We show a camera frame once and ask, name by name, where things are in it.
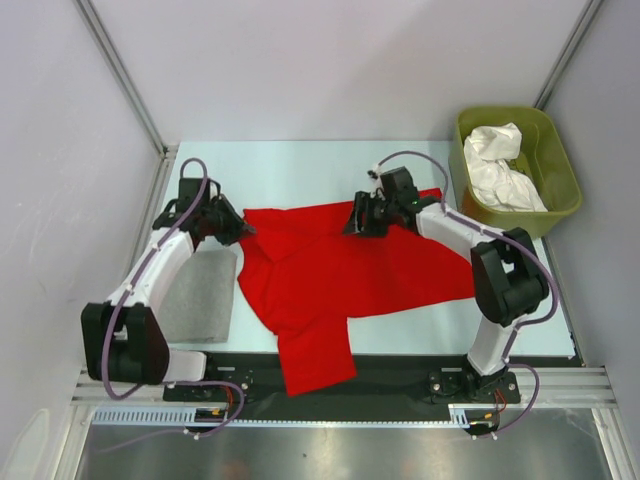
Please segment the red t shirt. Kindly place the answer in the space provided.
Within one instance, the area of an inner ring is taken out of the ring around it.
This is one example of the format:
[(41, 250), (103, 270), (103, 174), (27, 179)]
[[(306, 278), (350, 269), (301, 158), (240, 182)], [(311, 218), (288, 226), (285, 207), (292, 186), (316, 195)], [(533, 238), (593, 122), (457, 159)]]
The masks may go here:
[(277, 338), (288, 395), (356, 375), (347, 321), (471, 298), (470, 264), (398, 226), (382, 238), (346, 235), (348, 202), (247, 209), (240, 289)]

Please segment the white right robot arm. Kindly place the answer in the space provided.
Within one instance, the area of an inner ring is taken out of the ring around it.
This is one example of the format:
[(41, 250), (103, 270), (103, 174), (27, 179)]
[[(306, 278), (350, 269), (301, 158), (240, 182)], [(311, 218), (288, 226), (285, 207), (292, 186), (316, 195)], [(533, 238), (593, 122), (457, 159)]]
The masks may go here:
[(432, 383), (433, 400), (493, 400), (509, 383), (508, 360), (519, 328), (550, 293), (548, 273), (530, 235), (522, 228), (489, 227), (443, 199), (421, 196), (405, 167), (370, 170), (368, 175), (375, 187), (356, 193), (345, 234), (383, 237), (397, 225), (445, 246), (471, 266), (482, 319), (460, 373), (452, 381)]

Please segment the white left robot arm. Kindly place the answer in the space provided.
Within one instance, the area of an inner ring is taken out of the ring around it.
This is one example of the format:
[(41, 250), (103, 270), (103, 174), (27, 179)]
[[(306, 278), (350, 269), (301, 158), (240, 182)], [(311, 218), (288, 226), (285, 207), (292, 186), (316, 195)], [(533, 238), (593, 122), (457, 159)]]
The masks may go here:
[(229, 246), (254, 233), (209, 178), (182, 178), (178, 197), (155, 219), (149, 243), (122, 284), (102, 303), (81, 312), (88, 374), (108, 395), (114, 382), (145, 385), (185, 383), (197, 398), (214, 397), (220, 374), (207, 366), (201, 351), (174, 350), (158, 323), (165, 295), (180, 268), (207, 237)]

